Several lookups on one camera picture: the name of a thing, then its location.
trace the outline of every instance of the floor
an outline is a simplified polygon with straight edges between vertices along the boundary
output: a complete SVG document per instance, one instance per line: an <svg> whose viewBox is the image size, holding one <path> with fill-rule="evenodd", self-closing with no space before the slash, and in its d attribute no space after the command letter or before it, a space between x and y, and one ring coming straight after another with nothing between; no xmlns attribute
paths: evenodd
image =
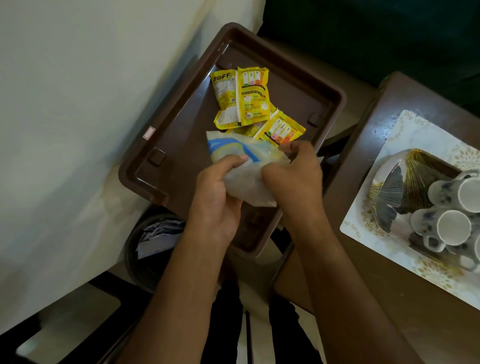
<svg viewBox="0 0 480 364"><path fill-rule="evenodd" d="M348 100L329 133L333 136L358 122L372 100L375 88L326 64L312 56L273 42L284 52L301 61L310 70L343 88ZM275 272L281 265L282 254L272 241L255 260L245 260L228 255L240 280L240 298L244 309L251 313L252 345L255 364L274 363L272 333L268 321L267 297ZM131 282L119 263L112 273ZM20 346L17 352L39 364L54 364L97 328L115 309L119 302L105 293L85 284L40 312L44 329ZM296 307L299 322L325 361L322 341L315 317ZM243 321L239 340L237 363L246 364L246 330Z"/></svg>

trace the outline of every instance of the white cup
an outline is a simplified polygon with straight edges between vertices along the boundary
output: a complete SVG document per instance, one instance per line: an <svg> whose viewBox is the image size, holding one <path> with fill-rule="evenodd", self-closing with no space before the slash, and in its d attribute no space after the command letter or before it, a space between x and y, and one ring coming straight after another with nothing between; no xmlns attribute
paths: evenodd
<svg viewBox="0 0 480 364"><path fill-rule="evenodd" d="M463 269L476 271L480 267L480 228L476 228L466 242L456 246L447 246L447 250L473 260L474 265L469 267L464 266L462 260L459 263Z"/></svg>
<svg viewBox="0 0 480 364"><path fill-rule="evenodd" d="M423 245L432 252L441 252L446 245L464 243L471 232L470 219L457 210L422 208L410 217L414 232L423 235Z"/></svg>
<svg viewBox="0 0 480 364"><path fill-rule="evenodd" d="M438 207L480 212L480 170L467 170L452 181L432 183L428 198Z"/></svg>

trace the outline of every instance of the red label sticker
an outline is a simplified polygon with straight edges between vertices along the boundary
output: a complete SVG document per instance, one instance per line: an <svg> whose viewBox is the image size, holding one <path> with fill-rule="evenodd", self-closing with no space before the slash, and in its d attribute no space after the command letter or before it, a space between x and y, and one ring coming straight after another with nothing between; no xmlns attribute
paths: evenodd
<svg viewBox="0 0 480 364"><path fill-rule="evenodd" d="M148 130L144 134L144 139L148 140L150 137L153 135L155 132L155 128L152 128L151 126L148 127Z"/></svg>

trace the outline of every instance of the brown table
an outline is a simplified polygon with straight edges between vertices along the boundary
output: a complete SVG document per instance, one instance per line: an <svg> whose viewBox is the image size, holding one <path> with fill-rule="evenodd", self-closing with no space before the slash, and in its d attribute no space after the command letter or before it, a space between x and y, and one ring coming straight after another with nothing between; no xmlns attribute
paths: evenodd
<svg viewBox="0 0 480 364"><path fill-rule="evenodd" d="M480 363L480 311L340 232L365 176L400 113L411 110L480 149L480 120L401 73L379 87L324 186L324 207L363 280L426 363ZM275 291L312 312L295 249Z"/></svg>

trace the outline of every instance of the brown plastic tray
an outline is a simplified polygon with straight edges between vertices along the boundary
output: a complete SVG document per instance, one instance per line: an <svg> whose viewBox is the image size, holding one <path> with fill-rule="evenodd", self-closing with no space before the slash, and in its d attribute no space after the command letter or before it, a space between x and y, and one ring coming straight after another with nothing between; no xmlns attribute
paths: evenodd
<svg viewBox="0 0 480 364"><path fill-rule="evenodd" d="M209 74L218 69L267 67L272 103L306 128L301 139L318 150L345 102L345 93L239 24L225 25L195 69L157 110L120 166L121 183L187 218L197 174L212 162L205 132L219 110ZM147 140L144 135L154 128ZM242 206L232 249L255 258L281 218L278 208Z"/></svg>

